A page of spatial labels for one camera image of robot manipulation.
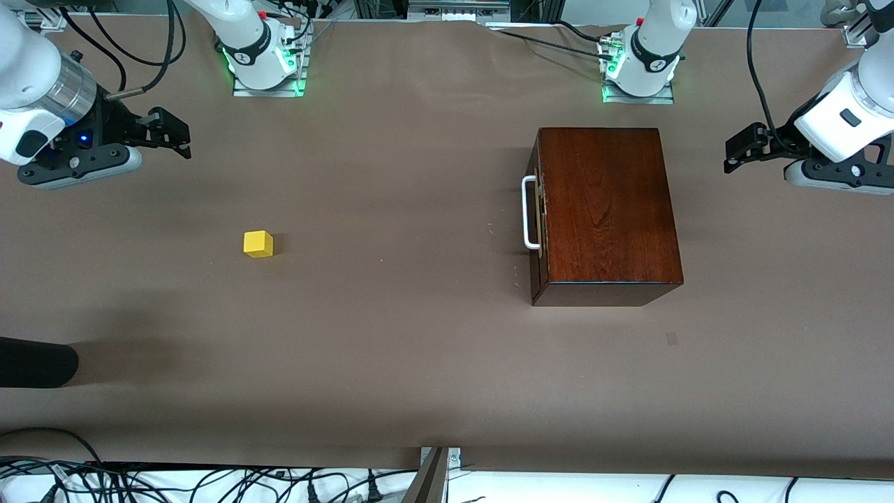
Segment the black cylindrical object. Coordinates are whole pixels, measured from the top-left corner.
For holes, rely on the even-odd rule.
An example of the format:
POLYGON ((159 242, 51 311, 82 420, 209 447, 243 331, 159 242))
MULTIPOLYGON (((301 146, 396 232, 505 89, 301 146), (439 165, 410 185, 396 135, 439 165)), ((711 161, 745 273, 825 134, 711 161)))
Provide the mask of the black cylindrical object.
POLYGON ((77 351, 65 344, 0 337, 0 388, 61 388, 79 362, 77 351))

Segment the dark wooden drawer cabinet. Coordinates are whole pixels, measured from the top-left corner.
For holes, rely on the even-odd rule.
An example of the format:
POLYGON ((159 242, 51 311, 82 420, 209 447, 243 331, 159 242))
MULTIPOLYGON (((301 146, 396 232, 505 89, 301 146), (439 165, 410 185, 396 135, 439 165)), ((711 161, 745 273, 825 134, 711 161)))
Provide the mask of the dark wooden drawer cabinet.
POLYGON ((642 307, 684 284, 657 128, 537 131, 548 283, 535 307, 642 307))

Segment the aluminium table corner bracket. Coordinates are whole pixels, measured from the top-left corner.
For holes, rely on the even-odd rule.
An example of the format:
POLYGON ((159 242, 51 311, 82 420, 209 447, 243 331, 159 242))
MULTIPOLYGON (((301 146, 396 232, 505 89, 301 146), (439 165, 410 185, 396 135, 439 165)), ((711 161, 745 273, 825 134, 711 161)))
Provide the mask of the aluminium table corner bracket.
POLYGON ((25 9, 20 10, 18 16, 32 31, 38 33, 59 33, 68 26, 60 10, 57 9, 25 9))
POLYGON ((868 18, 860 18, 841 29, 845 45, 849 49, 866 49, 874 39, 874 27, 868 18))

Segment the aluminium profile post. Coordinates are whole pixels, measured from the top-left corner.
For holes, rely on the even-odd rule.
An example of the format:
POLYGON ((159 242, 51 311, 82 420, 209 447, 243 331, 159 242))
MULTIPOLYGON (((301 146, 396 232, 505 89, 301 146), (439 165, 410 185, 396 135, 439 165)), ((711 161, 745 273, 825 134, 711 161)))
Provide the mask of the aluminium profile post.
POLYGON ((449 481, 460 472, 460 448, 427 446, 422 448, 419 470, 400 503, 448 503, 449 481))

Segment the wooden drawer with white handle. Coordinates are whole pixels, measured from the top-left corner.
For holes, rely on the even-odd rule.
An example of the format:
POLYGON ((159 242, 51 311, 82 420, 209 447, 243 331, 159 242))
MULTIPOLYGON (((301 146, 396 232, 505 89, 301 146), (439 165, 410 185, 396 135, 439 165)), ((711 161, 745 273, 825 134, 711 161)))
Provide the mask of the wooden drawer with white handle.
POLYGON ((548 235, 545 179, 537 147, 528 160, 521 189, 523 243, 529 251, 532 284, 540 287, 548 283, 548 235))

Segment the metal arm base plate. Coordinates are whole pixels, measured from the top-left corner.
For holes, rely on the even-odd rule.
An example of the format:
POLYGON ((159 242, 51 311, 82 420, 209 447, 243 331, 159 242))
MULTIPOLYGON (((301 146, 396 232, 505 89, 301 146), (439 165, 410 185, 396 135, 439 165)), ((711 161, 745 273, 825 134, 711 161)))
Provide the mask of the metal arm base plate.
POLYGON ((623 92, 616 82, 604 80, 601 86, 601 101, 616 104, 673 105, 673 86, 671 83, 666 83, 654 96, 633 96, 623 92))
POLYGON ((268 45, 255 59, 246 64, 248 57, 226 55, 228 69, 233 74, 234 96, 258 96, 259 98, 300 98, 304 96, 309 48, 304 43, 278 47, 268 45))

